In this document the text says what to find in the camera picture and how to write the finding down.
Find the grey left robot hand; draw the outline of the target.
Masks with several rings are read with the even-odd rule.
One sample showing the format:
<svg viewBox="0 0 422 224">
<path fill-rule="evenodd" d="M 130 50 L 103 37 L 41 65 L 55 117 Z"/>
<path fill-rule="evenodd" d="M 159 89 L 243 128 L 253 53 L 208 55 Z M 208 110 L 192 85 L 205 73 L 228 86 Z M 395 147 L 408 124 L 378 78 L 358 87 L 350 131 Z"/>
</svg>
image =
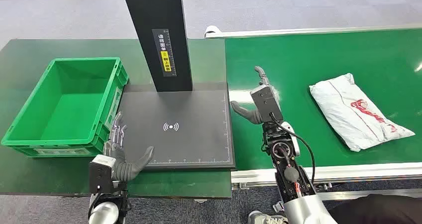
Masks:
<svg viewBox="0 0 422 224">
<path fill-rule="evenodd" d="M 133 180 L 151 161 L 154 147 L 147 147 L 144 155 L 135 162 L 126 160 L 123 140 L 127 125 L 121 125 L 122 112 L 118 112 L 112 122 L 109 139 L 104 143 L 103 155 L 114 159 L 111 178 L 114 181 L 129 182 Z"/>
</svg>

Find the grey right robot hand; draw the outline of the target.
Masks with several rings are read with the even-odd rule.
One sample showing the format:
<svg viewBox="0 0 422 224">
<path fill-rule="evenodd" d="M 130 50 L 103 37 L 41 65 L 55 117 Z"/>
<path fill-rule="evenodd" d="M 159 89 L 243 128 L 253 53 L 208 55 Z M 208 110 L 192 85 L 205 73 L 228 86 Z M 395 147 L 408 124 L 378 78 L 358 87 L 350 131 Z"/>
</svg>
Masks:
<svg viewBox="0 0 422 224">
<path fill-rule="evenodd" d="M 233 110 L 253 124 L 262 124 L 273 121 L 283 121 L 283 115 L 279 104 L 279 96 L 275 88 L 270 85 L 268 77 L 260 66 L 255 66 L 254 70 L 259 76 L 259 86 L 252 89 L 249 94 L 256 106 L 254 110 L 241 107 L 237 101 L 231 101 Z"/>
</svg>

